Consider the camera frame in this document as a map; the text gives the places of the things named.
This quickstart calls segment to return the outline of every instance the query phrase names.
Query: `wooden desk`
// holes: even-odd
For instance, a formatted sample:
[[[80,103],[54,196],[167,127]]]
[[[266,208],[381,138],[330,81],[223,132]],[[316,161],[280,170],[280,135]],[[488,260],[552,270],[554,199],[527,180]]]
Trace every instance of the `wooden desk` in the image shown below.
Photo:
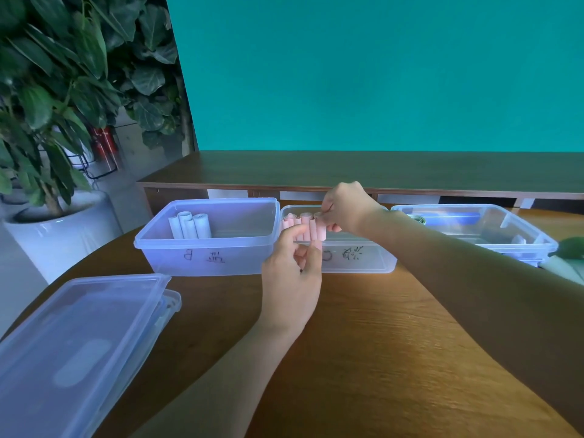
[[[138,182],[152,213],[207,189],[325,191],[359,181],[372,194],[584,199],[584,152],[203,151]]]
[[[520,216],[555,239],[584,217]],[[151,273],[136,231],[60,277]],[[96,437],[126,437],[192,384],[256,321],[260,276],[176,277],[183,307]],[[575,437],[546,403],[494,362],[413,276],[325,274],[313,317],[267,386],[248,437]]]

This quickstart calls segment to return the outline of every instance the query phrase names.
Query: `round wooden table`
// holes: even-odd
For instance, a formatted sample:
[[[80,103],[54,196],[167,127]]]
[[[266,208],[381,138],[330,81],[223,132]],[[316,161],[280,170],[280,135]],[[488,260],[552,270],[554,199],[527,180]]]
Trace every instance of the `round wooden table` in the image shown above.
[[[584,217],[522,210],[555,239]],[[30,315],[78,277],[151,273],[137,229],[48,286]],[[259,275],[176,277],[181,311],[107,416],[97,437],[126,437],[195,382],[256,321]],[[390,274],[325,274],[314,315],[260,401],[248,437],[579,436],[493,361],[402,266]]]

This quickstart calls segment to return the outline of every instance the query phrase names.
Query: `wooden table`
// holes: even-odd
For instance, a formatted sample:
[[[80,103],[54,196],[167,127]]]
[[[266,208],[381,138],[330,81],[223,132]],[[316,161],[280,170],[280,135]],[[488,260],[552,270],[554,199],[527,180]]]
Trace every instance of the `wooden table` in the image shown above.
[[[584,234],[581,215],[526,210],[555,239]],[[151,273],[132,231],[67,280]],[[260,276],[176,277],[183,307],[97,437],[126,437],[192,384],[256,321]],[[248,437],[573,437],[546,403],[494,362],[401,265],[390,274],[325,274],[320,301],[267,386]]]
[[[584,199],[584,152],[202,151],[138,182],[153,214],[207,189],[326,191],[359,181],[371,194]]]

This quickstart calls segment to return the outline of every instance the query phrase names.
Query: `teal screen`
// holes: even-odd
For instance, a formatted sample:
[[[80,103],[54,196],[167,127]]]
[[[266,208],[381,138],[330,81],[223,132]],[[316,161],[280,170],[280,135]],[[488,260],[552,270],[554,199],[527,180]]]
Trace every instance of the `teal screen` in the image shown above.
[[[201,150],[584,148],[584,0],[168,4]]]

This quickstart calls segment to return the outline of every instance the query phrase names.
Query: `transparent storage bin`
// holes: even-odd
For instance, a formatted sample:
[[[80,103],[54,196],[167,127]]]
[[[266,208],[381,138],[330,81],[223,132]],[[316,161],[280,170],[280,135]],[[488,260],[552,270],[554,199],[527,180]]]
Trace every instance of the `transparent storage bin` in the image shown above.
[[[426,219],[426,226],[524,263],[537,266],[558,242],[533,224],[493,204],[420,204],[391,210]]]
[[[182,211],[208,214],[212,238],[173,239],[168,218]],[[280,203],[275,198],[172,201],[136,235],[154,272],[203,277],[262,271],[278,236]]]
[[[90,436],[180,309],[169,280],[70,280],[34,311],[0,343],[1,436]]]
[[[279,221],[289,213],[316,213],[320,209],[318,205],[285,206]],[[326,273],[389,273],[396,263],[397,259],[379,244],[348,232],[327,232],[326,241],[322,243],[322,271]]]

